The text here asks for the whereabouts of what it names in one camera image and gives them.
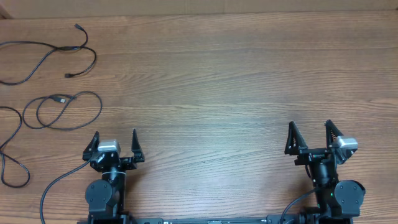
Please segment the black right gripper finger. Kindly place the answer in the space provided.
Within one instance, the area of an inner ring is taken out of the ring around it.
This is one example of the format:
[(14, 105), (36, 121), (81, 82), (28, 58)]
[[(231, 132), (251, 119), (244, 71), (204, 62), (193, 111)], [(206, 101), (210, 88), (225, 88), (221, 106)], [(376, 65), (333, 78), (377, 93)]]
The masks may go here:
[(326, 129), (326, 148), (331, 149), (338, 145), (338, 138), (343, 135), (343, 133), (335, 126), (332, 120), (325, 121)]
[(289, 123), (288, 137), (284, 149), (284, 154), (299, 155), (308, 150), (307, 143), (305, 142), (301, 132), (294, 121)]

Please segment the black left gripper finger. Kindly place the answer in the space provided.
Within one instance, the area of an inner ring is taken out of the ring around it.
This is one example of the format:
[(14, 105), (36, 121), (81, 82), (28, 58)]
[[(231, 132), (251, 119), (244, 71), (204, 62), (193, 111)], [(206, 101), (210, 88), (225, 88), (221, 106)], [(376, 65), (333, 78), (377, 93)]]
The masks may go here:
[(91, 159), (93, 154), (98, 151), (98, 144), (100, 142), (100, 134), (99, 132), (95, 132), (92, 140), (90, 141), (89, 145), (86, 147), (86, 149), (83, 151), (82, 154), (82, 159), (84, 161), (88, 161)]
[(141, 149), (141, 145), (139, 144), (139, 141), (138, 141), (136, 129), (133, 129), (133, 132), (132, 132), (131, 151), (134, 154), (134, 162), (135, 163), (140, 163), (140, 162), (145, 161), (145, 157), (144, 157), (143, 151)]

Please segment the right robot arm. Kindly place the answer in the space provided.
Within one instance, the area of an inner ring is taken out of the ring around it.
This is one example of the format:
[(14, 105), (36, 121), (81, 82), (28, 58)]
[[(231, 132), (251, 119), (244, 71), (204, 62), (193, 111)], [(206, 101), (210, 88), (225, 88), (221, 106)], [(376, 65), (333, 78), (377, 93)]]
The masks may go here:
[[(281, 223), (353, 223), (360, 216), (366, 189), (355, 180), (340, 180), (337, 167), (357, 150), (354, 137), (344, 135), (331, 120), (324, 123), (326, 147), (310, 149), (295, 122), (289, 123), (284, 153), (296, 156), (296, 166), (304, 166), (313, 190), (291, 202), (279, 218)], [(317, 205), (304, 207), (296, 215), (287, 212), (297, 202), (315, 194)]]

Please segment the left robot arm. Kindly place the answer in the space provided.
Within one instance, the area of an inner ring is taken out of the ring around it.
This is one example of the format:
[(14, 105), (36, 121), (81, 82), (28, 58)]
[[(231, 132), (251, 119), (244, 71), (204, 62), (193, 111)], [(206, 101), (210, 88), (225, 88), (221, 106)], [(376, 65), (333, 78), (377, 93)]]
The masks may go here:
[(118, 140), (100, 141), (99, 132), (83, 151), (82, 159), (101, 174), (86, 188), (85, 199), (89, 206), (88, 223), (136, 223), (131, 212), (124, 209), (126, 172), (137, 169), (145, 157), (136, 130), (132, 131), (131, 157), (120, 156)]

